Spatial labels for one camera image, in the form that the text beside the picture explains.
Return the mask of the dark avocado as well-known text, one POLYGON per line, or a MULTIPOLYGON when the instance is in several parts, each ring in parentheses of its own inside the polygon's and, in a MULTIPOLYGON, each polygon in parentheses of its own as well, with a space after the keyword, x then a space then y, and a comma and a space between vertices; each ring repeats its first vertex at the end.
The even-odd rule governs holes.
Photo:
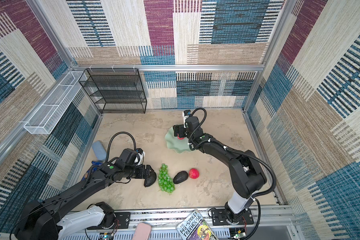
POLYGON ((189 174, 186 171, 181 171, 178 172, 175 177, 173 178, 173 183, 175 185, 183 183, 184 181, 186 181, 189 178, 189 174))
POLYGON ((147 188, 152 186, 156 182, 156 179, 157 179, 157 174, 155 172, 150 173, 149 177, 144 181, 144 187, 147 188))

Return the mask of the green fake grape bunch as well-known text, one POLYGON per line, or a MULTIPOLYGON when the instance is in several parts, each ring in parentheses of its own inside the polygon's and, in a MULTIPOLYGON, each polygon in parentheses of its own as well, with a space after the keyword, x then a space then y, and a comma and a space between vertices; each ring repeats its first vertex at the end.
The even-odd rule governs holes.
POLYGON ((162 164, 159 169, 158 183, 163 192, 171 194, 175 190, 175 184, 173 179, 169 176, 168 166, 166 164, 162 164))

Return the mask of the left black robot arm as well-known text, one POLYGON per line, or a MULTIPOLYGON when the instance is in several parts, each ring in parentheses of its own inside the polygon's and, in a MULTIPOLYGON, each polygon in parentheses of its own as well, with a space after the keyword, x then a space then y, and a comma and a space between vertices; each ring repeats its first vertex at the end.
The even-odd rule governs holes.
POLYGON ((116 229, 119 221, 114 209, 105 202, 88 209, 71 211, 95 193, 122 179, 143 179, 145 183, 156 175, 149 165, 144 165, 145 152, 134 147, 124 149, 119 157, 106 156, 100 166, 92 166, 88 176, 67 190, 42 202, 31 201, 22 211, 19 221, 10 232, 18 240, 62 240, 87 228, 116 229))

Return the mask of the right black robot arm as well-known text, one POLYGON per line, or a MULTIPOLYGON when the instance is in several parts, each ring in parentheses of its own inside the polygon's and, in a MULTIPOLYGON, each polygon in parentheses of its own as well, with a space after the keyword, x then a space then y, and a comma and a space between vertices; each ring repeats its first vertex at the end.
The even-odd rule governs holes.
POLYGON ((191 151, 200 151, 210 155, 223 164, 230 172, 234 193, 226 202, 224 208, 211 208, 208 216, 214 226, 251 224, 250 207, 257 204, 258 213, 261 213, 260 196, 273 192, 276 188, 277 178, 273 169, 252 151, 240 151, 231 148, 202 129, 206 116, 199 120, 195 110, 183 111, 183 124, 174 125, 174 136, 187 139, 191 151))

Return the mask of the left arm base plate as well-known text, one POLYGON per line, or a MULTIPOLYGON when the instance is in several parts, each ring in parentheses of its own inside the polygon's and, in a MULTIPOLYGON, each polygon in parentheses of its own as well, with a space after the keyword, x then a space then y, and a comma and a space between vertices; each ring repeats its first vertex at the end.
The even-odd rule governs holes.
POLYGON ((87 230, 105 230, 127 229, 130 224, 131 212, 114 212, 107 214, 100 225, 89 227, 87 230))

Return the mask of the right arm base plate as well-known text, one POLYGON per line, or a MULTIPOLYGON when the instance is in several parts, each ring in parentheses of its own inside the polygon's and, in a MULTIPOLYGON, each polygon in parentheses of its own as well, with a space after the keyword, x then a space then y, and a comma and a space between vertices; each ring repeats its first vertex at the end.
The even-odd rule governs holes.
POLYGON ((208 216, 212 219, 214 226, 252 225, 255 223, 250 209, 234 214, 230 209, 211 208, 208 216))

